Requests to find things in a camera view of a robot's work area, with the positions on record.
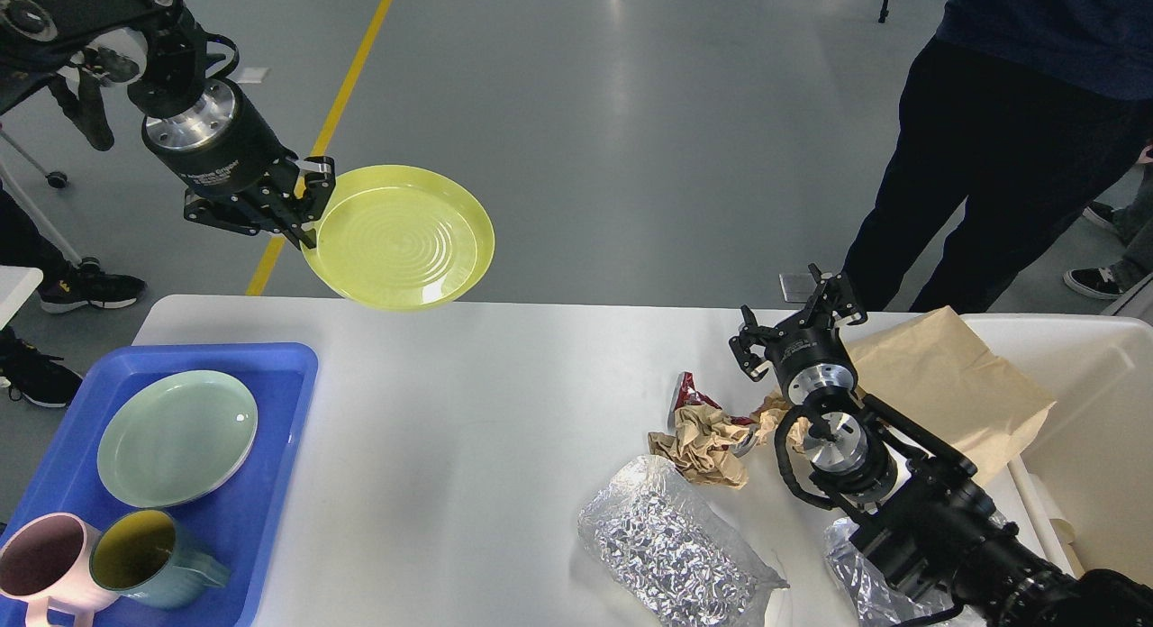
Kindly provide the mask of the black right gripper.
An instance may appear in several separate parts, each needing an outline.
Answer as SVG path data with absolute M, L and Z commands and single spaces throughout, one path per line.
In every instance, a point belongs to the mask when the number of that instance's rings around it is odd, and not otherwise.
M 777 326 L 762 326 L 749 307 L 741 305 L 741 324 L 728 343 L 749 380 L 761 382 L 773 367 L 782 394 L 792 405 L 802 405 L 816 390 L 857 390 L 858 372 L 841 342 L 839 327 L 868 320 L 847 274 L 829 273 L 815 263 L 807 269 L 815 287 L 806 302 L 806 320 L 794 314 Z M 766 349 L 764 355 L 755 348 Z

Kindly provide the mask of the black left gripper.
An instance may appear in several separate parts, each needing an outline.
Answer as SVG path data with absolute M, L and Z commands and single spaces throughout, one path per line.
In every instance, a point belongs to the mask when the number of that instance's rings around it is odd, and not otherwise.
M 183 114 L 145 118 L 141 138 L 189 186 L 187 221 L 238 234 L 279 233 L 299 250 L 316 248 L 312 226 L 336 187 L 334 159 L 299 159 L 233 81 L 208 80 Z M 254 187 L 257 205 L 242 195 L 228 197 Z

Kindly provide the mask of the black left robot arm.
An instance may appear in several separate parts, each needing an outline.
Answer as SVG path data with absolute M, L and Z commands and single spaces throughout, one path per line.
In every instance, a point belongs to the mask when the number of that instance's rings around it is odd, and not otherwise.
M 231 81 L 238 56 L 214 55 L 184 0 L 3 0 L 3 111 L 48 88 L 96 150 L 114 142 L 103 78 L 126 82 L 144 115 L 141 141 L 186 186 L 184 217 L 238 234 L 317 244 L 336 187 L 327 156 L 299 158 Z

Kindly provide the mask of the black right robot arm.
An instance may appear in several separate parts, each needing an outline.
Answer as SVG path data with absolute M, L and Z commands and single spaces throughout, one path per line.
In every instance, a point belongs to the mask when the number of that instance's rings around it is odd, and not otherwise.
M 841 326 L 868 319 L 847 275 L 811 265 L 802 310 L 763 326 L 749 307 L 729 347 L 744 373 L 775 373 L 786 411 L 773 433 L 783 483 L 796 499 L 842 511 L 849 541 L 886 586 L 917 600 L 948 594 L 945 622 L 972 609 L 988 626 L 1148 626 L 1150 587 L 1110 569 L 1071 577 L 993 520 L 975 463 L 926 426 L 859 390 Z

